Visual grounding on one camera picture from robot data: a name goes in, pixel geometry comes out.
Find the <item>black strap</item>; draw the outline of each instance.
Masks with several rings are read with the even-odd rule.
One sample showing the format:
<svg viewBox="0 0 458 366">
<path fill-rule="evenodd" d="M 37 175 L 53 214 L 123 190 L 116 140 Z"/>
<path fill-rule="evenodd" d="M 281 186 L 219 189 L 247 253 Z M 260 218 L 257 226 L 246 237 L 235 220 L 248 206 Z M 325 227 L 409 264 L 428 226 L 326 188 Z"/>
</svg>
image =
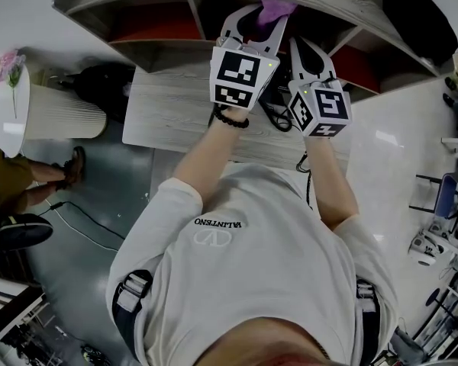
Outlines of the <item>black strap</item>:
<svg viewBox="0 0 458 366">
<path fill-rule="evenodd" d="M 148 270 L 133 271 L 117 286 L 112 301 L 115 325 L 137 361 L 134 326 L 142 307 L 140 301 L 146 297 L 152 284 L 153 277 Z"/>
<path fill-rule="evenodd" d="M 380 304 L 372 284 L 356 279 L 356 298 L 363 308 L 363 350 L 360 366 L 368 366 L 377 356 L 380 336 Z"/>
</svg>

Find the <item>office chair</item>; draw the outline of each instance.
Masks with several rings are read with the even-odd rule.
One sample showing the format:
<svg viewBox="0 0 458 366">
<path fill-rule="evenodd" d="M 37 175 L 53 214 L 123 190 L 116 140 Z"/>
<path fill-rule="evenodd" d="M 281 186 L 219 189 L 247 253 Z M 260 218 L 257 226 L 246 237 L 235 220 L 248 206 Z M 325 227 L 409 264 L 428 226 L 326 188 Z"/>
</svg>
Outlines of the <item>office chair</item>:
<svg viewBox="0 0 458 366">
<path fill-rule="evenodd" d="M 444 174 L 442 179 L 432 178 L 425 175 L 416 175 L 416 177 L 426 179 L 430 183 L 438 184 L 439 190 L 437 192 L 436 201 L 434 203 L 434 209 L 427 209 L 425 207 L 411 205 L 409 205 L 409 207 L 414 210 L 432 213 L 438 217 L 446 218 L 447 220 L 456 218 L 455 225 L 453 227 L 455 228 L 458 224 L 458 203 L 455 212 L 451 213 L 451 210 L 455 204 L 455 197 L 457 198 L 458 202 L 458 191 L 456 191 L 456 186 L 458 185 L 458 172 Z"/>
</svg>

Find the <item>hand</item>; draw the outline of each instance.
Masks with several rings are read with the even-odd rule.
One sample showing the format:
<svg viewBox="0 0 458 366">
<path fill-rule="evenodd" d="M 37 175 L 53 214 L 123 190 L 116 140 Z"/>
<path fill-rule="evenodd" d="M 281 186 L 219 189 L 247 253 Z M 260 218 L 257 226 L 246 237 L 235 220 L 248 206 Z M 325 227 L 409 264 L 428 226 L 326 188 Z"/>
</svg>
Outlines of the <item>hand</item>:
<svg viewBox="0 0 458 366">
<path fill-rule="evenodd" d="M 244 122 L 250 112 L 244 108 L 229 107 L 222 111 L 225 117 L 235 120 L 236 122 Z"/>
</svg>

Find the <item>black bracelet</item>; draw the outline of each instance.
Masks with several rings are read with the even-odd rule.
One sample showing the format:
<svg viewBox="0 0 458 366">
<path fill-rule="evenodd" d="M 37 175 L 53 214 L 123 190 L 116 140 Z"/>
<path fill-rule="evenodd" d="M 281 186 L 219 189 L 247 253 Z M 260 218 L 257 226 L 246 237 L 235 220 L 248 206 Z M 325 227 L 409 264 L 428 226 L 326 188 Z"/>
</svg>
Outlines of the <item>black bracelet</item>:
<svg viewBox="0 0 458 366">
<path fill-rule="evenodd" d="M 233 127 L 239 127 L 240 129 L 246 129 L 250 125 L 250 122 L 248 121 L 247 118 L 246 118 L 246 120 L 244 122 L 238 122 L 236 120 L 232 120 L 232 119 L 226 117 L 225 115 L 223 115 L 221 113 L 221 110 L 218 109 L 218 108 L 214 111 L 214 116 L 217 119 L 219 119 L 220 122 L 223 122 L 225 124 L 231 125 Z"/>
</svg>

